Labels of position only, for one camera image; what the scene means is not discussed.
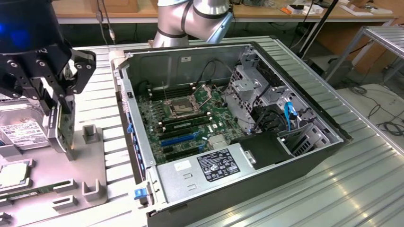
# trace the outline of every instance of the metal table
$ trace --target metal table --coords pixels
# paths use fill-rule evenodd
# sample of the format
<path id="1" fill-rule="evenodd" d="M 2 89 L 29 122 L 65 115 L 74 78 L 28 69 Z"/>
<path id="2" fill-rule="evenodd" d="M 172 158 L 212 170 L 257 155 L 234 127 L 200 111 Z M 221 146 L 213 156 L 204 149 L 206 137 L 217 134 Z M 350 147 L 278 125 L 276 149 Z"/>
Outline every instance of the metal table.
<path id="1" fill-rule="evenodd" d="M 361 27 L 357 34 L 354 35 L 344 53 L 337 59 L 333 68 L 329 68 L 325 72 L 326 78 L 325 80 L 332 80 L 333 73 L 336 72 L 337 68 L 340 67 L 342 61 L 345 60 L 349 52 L 356 47 L 357 42 L 360 41 L 361 37 L 366 36 L 373 42 L 366 45 L 360 53 L 357 54 L 356 58 L 352 61 L 352 64 L 356 65 L 361 56 L 366 53 L 368 49 L 372 47 L 373 43 L 377 42 L 381 46 L 384 46 L 390 52 L 393 52 L 397 57 L 404 59 L 404 27 L 401 26 L 369 26 Z M 397 70 L 402 67 L 404 61 L 398 61 L 394 65 L 394 70 L 390 70 L 385 76 L 385 80 L 388 80 Z"/>
<path id="2" fill-rule="evenodd" d="M 196 226 L 400 226 L 404 221 L 402 149 L 366 121 L 332 87 L 269 37 L 224 39 L 224 43 L 256 41 L 300 83 L 353 137 L 350 144 L 305 176 L 192 224 Z M 117 45 L 144 49 L 146 44 Z M 109 202 L 40 223 L 40 226 L 142 226 L 144 211 L 128 196 L 133 188 L 124 130 L 114 101 L 108 48 L 96 52 L 97 70 L 77 96 L 77 127 L 93 123 L 104 128 Z"/>

